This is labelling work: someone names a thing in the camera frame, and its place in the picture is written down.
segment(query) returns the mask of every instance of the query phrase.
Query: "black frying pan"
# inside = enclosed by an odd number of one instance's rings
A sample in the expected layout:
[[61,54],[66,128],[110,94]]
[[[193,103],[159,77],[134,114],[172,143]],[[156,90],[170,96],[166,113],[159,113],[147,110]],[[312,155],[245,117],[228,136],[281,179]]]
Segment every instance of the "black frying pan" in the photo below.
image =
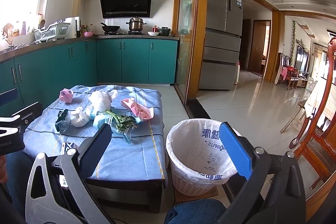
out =
[[104,25],[104,26],[102,26],[104,32],[116,32],[116,31],[118,31],[120,29],[120,26],[113,26],[113,25],[112,26],[108,26],[108,25],[106,25],[103,22],[100,22],[100,24]]

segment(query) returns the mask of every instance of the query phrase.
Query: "glass panel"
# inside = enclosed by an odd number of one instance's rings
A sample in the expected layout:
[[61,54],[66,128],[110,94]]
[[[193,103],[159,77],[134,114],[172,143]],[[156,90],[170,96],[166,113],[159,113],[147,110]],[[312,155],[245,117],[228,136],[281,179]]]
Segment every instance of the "glass panel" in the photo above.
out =
[[186,96],[189,78],[190,57],[193,43],[195,0],[180,0],[177,36],[180,47],[177,60],[176,84],[182,96]]

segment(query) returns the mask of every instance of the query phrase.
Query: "leafy green vegetable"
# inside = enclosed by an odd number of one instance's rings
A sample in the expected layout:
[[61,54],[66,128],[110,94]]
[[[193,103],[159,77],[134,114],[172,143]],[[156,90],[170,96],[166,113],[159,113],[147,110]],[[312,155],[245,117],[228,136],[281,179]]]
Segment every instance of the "leafy green vegetable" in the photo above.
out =
[[118,129],[120,133],[125,133],[128,128],[132,128],[136,124],[136,120],[132,116],[117,115],[109,110],[106,110],[105,112],[110,114],[115,119],[115,128]]

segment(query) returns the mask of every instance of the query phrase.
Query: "blue gripper pad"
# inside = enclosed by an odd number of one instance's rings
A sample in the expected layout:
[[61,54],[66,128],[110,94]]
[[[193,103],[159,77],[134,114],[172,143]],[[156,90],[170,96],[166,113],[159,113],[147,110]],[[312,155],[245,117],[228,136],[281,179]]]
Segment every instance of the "blue gripper pad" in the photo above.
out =
[[252,174],[252,159],[239,142],[235,131],[227,122],[220,125],[219,138],[232,159],[239,175],[244,176],[248,180]]

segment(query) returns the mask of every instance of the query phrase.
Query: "human hand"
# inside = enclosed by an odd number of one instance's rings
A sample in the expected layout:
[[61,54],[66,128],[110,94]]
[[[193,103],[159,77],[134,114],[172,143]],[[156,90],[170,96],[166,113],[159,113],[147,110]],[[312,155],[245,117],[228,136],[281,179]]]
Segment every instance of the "human hand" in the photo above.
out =
[[8,174],[6,170],[6,155],[0,156],[0,183],[8,181]]

